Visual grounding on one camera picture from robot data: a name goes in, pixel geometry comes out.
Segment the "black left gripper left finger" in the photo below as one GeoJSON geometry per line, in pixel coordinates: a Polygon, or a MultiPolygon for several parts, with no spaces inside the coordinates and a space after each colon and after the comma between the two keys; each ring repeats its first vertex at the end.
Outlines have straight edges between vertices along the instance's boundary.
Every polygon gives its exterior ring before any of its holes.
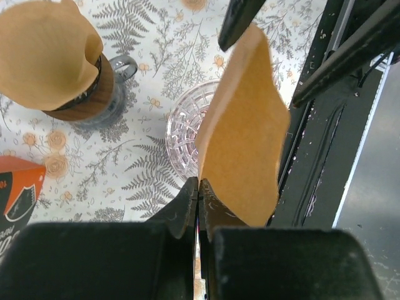
{"type": "Polygon", "coordinates": [[[1,263],[2,299],[192,299],[198,180],[144,222],[44,222],[1,263]]]}

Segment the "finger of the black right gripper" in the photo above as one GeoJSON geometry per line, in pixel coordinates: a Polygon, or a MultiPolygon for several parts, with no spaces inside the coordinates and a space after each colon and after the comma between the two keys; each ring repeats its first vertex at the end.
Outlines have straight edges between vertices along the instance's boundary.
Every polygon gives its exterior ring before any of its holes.
{"type": "Polygon", "coordinates": [[[265,0],[230,0],[218,37],[220,49],[226,52],[249,27],[265,0]]]}
{"type": "Polygon", "coordinates": [[[399,1],[385,1],[338,47],[292,98],[295,108],[313,100],[344,76],[399,43],[399,1]]]}

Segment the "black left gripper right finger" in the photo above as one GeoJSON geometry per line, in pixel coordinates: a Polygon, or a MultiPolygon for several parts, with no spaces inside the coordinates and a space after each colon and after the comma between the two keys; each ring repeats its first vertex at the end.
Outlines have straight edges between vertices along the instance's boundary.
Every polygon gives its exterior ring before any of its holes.
{"type": "Polygon", "coordinates": [[[199,185],[202,276],[208,299],[382,299],[366,253],[337,229],[246,226],[199,185]]]}

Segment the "orange coffee filter box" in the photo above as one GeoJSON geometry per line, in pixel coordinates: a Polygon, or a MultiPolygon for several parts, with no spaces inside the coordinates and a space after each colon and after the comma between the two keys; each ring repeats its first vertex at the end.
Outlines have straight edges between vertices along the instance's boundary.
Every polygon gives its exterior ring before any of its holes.
{"type": "Polygon", "coordinates": [[[43,187],[46,168],[15,156],[1,156],[1,256],[26,227],[43,187]]]}

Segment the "round wooden dripper holder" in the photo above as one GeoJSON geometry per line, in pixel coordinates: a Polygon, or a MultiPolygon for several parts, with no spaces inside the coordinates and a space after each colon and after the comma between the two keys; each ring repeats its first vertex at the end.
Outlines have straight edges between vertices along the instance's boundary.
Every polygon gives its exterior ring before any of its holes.
{"type": "Polygon", "coordinates": [[[111,98],[116,87],[114,71],[111,63],[101,54],[102,69],[96,89],[88,97],[87,101],[70,109],[62,111],[42,111],[55,119],[67,122],[88,121],[102,114],[111,103],[111,98]]]}

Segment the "brown paper coffee filter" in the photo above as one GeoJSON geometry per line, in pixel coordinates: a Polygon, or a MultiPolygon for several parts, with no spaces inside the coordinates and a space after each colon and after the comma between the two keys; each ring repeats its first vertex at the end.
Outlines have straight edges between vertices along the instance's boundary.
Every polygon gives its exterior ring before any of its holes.
{"type": "Polygon", "coordinates": [[[53,111],[99,75],[103,42],[74,1],[27,1],[1,13],[1,94],[53,111]]]}

